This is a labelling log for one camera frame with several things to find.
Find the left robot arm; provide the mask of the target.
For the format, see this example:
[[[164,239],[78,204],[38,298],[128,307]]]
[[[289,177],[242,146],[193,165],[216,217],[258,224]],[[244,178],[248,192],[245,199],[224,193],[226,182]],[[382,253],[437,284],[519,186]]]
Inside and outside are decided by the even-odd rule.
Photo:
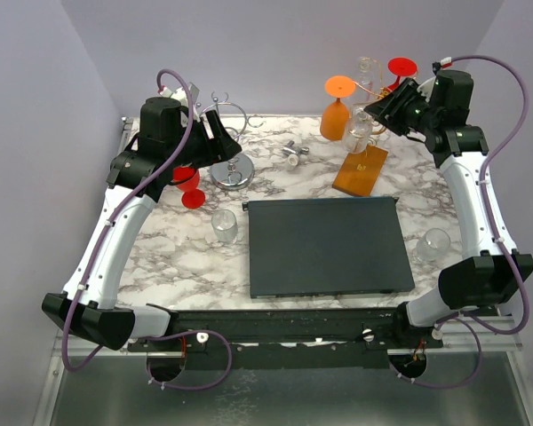
[[[179,340],[164,308],[119,308],[117,293],[137,235],[180,167],[198,170],[225,162],[242,150],[216,111],[188,122],[176,99],[149,98],[140,109],[139,131],[110,164],[105,200],[75,272],[59,293],[44,296],[42,310],[59,328],[118,350],[131,338],[148,337],[161,351]]]

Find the clear ribbed wine glass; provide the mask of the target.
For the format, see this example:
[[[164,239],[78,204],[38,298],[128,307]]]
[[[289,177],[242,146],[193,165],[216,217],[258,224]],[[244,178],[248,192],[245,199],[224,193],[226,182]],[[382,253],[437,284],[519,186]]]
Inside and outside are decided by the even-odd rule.
[[[238,224],[235,213],[229,209],[221,209],[213,213],[211,226],[218,241],[230,244],[236,241]]]

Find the clear textured wine glass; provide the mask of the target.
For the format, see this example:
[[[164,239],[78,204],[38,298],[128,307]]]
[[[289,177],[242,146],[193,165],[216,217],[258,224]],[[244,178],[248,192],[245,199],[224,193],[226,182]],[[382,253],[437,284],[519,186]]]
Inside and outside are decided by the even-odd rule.
[[[373,133],[372,117],[363,106],[353,105],[350,117],[342,137],[342,146],[350,154],[359,154],[365,150]]]

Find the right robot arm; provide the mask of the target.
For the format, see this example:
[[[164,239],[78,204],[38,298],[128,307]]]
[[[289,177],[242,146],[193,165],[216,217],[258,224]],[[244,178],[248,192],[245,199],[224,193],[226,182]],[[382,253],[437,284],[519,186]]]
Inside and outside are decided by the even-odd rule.
[[[447,182],[462,239],[461,261],[440,272],[436,288],[399,307],[390,329],[403,348],[420,341],[423,328],[451,315],[507,303],[524,293],[533,272],[532,255],[517,249],[499,210],[483,130],[466,122],[472,94],[467,72],[442,69],[423,84],[407,78],[364,108],[397,136],[424,136]]]

